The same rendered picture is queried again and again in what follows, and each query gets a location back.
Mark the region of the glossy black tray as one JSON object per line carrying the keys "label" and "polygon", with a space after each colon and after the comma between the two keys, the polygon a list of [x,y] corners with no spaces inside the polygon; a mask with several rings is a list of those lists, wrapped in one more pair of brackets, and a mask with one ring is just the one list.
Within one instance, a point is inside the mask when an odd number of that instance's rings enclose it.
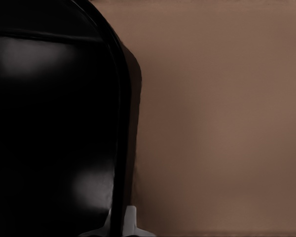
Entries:
{"label": "glossy black tray", "polygon": [[121,236],[129,95],[89,0],[0,0],[0,237]]}

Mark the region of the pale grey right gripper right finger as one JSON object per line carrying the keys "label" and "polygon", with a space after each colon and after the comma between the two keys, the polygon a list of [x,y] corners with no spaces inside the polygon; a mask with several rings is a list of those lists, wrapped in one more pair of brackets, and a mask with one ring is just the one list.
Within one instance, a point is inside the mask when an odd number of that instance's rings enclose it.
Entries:
{"label": "pale grey right gripper right finger", "polygon": [[124,237],[156,237],[155,234],[137,227],[137,209],[133,205],[126,207],[123,225]]}

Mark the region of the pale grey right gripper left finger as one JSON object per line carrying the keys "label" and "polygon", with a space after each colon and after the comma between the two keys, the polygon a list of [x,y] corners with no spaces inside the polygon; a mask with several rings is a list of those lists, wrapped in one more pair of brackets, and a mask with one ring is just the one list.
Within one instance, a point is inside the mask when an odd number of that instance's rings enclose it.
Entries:
{"label": "pale grey right gripper left finger", "polygon": [[84,232],[78,235],[78,237],[108,237],[111,227],[111,209],[108,212],[104,225],[98,229],[94,229],[88,232]]}

